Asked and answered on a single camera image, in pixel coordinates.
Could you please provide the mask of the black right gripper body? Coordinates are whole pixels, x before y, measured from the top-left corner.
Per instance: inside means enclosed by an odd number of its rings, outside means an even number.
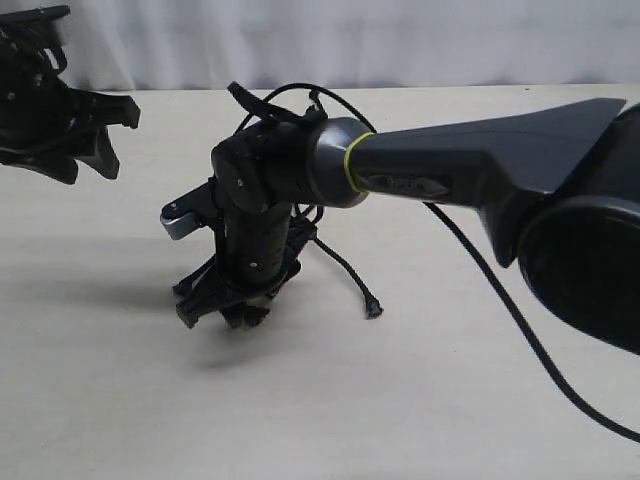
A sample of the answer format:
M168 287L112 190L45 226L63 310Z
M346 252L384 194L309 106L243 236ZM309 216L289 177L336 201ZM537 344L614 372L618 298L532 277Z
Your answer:
M222 316L224 307L241 300L273 300L298 275L299 255L317 237L317 228L311 221L288 219L261 233L251 231L244 244L250 256L234 259L227 229L216 222L213 232L213 256L173 286L176 313L188 328L210 313Z

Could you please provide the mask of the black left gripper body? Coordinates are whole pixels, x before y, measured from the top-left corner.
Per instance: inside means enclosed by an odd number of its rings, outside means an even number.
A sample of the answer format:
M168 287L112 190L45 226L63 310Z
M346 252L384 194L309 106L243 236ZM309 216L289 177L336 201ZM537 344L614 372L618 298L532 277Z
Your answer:
M1 163L27 170L73 170L75 161L55 142L70 106L60 80L67 67L56 23L67 5L1 15Z

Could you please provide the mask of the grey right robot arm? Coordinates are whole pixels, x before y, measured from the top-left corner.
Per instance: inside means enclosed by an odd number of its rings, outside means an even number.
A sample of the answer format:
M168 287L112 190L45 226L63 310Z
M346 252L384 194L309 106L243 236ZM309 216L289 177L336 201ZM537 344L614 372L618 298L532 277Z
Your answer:
M502 118L376 132L320 104L296 114L241 89L245 122L211 153L213 175L166 205L181 239L208 227L214 256L174 288L177 313L259 322L253 305L297 274L316 231L302 212L370 194L477 213L497 263L576 330L639 350L639 109L594 98Z

